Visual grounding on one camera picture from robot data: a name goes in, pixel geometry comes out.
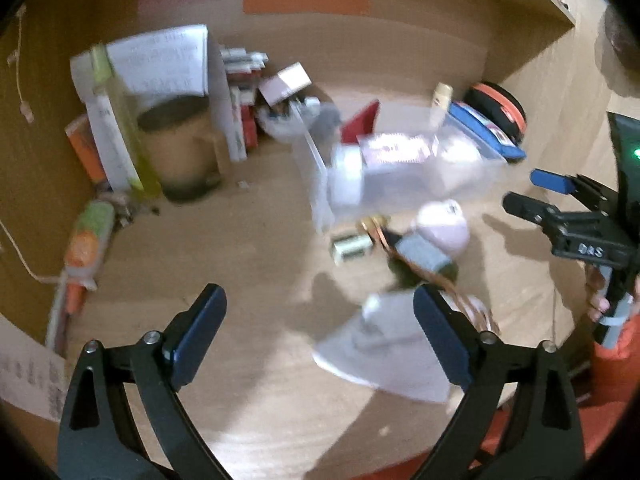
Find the right hand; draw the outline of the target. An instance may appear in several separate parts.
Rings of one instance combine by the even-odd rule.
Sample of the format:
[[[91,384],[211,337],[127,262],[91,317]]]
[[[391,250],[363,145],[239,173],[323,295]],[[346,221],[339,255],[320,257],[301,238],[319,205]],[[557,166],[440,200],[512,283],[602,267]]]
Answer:
[[[597,322],[608,312],[610,304],[605,296],[601,294],[601,290],[604,287],[605,279],[600,270],[590,264],[585,265],[586,276],[586,300],[587,300],[587,316],[592,324]]]

